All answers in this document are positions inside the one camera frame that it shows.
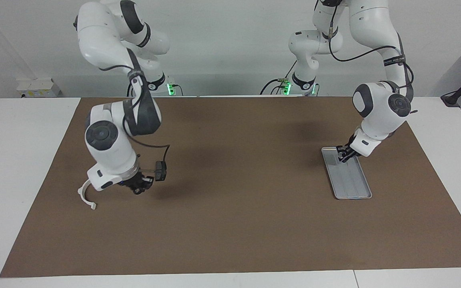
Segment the brown mat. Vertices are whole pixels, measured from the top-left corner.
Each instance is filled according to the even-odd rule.
[[[361,163],[370,200],[336,200],[323,146],[360,123],[350,98],[159,99],[166,182],[77,194],[95,162],[83,99],[1,277],[461,266],[461,216],[409,126]],[[134,145],[143,168],[162,156]]]

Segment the green light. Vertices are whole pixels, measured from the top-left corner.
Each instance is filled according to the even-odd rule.
[[[287,86],[284,87],[283,93],[284,95],[289,95],[289,93],[291,93],[291,83],[287,82]]]
[[[170,85],[170,84],[167,83],[167,84],[166,84],[166,87],[168,88],[168,94],[169,94],[170,96],[175,95],[175,88],[172,87],[172,85]]]

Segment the black joint cover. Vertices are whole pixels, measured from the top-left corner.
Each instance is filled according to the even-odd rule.
[[[321,0],[321,4],[327,7],[339,6],[343,0]]]
[[[364,101],[364,110],[358,111],[362,118],[366,118],[373,111],[373,96],[371,95],[371,90],[366,84],[361,84],[355,90],[355,93],[360,93],[362,101]]]
[[[101,186],[101,188],[106,189],[106,188],[108,188],[108,187],[111,186],[111,185],[113,185],[113,182],[111,182],[111,181],[110,181],[110,182],[106,182],[106,184],[104,184],[103,186]]]
[[[122,15],[124,20],[129,27],[129,29],[134,33],[138,34],[143,30],[144,25],[140,22],[138,14],[136,13],[135,2],[130,0],[122,0],[120,2],[120,9],[122,10]]]
[[[389,97],[389,106],[399,117],[407,117],[412,110],[408,98],[400,94],[392,94]]]
[[[93,123],[85,133],[86,142],[99,151],[110,149],[117,141],[117,137],[117,126],[105,120]]]

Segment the black strap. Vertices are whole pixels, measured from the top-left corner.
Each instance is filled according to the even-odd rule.
[[[306,82],[306,81],[303,81],[303,80],[300,80],[296,77],[296,73],[293,73],[293,82],[298,85],[300,88],[302,88],[302,90],[308,90],[313,84],[314,84],[314,81],[316,80],[316,78],[314,78],[312,81],[309,81],[309,82]],[[309,84],[309,87],[307,89],[304,89],[303,87],[306,85],[306,84]]]
[[[133,101],[132,99],[126,99],[123,101],[122,106],[124,108],[124,117],[126,117],[126,122],[128,123],[129,132],[131,135],[137,135],[138,131],[136,128],[136,120],[133,113]]]
[[[379,82],[383,82],[383,83],[389,84],[389,86],[390,86],[391,89],[392,89],[392,93],[395,93],[395,92],[396,92],[396,89],[399,88],[399,86],[398,86],[397,84],[395,84],[394,82],[389,81],[389,80],[382,80],[382,81],[379,81]]]
[[[148,82],[148,85],[149,85],[148,89],[152,90],[152,91],[156,91],[159,88],[159,86],[161,86],[161,84],[163,84],[165,82],[165,79],[166,79],[165,73],[163,73],[163,76],[161,76],[161,78],[159,78],[159,80],[156,80],[154,82]]]
[[[138,59],[136,58],[133,50],[128,48],[128,53],[129,57],[131,58],[131,63],[133,63],[133,69],[128,73],[128,79],[131,81],[138,76],[143,76],[143,79],[145,79],[145,75],[143,74],[140,63],[138,62]]]
[[[401,36],[399,36],[399,33],[397,33],[397,38],[399,39],[399,49],[401,50],[401,54],[404,55],[405,51],[403,49],[403,42],[401,41]],[[406,65],[403,65],[403,69],[405,70],[405,83],[409,83],[410,79],[408,78],[408,69]],[[412,102],[414,98],[414,88],[412,85],[407,87],[407,92],[406,92],[406,98]]]
[[[392,57],[392,58],[384,60],[384,66],[390,66],[390,65],[394,65],[394,64],[402,64],[402,63],[405,63],[406,61],[407,61],[407,58],[403,54],[403,55],[399,55],[399,56]]]
[[[148,41],[150,40],[150,26],[145,22],[145,26],[147,27],[147,33],[145,35],[145,39],[138,45],[138,47],[143,48],[147,45]]]

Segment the power outlet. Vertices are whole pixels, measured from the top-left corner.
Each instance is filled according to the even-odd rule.
[[[288,78],[280,78],[279,79],[280,88],[282,89],[283,95],[289,95],[291,93],[291,82],[289,82]]]
[[[21,98],[54,98],[61,93],[58,85],[51,78],[36,80],[18,80],[17,91]]]

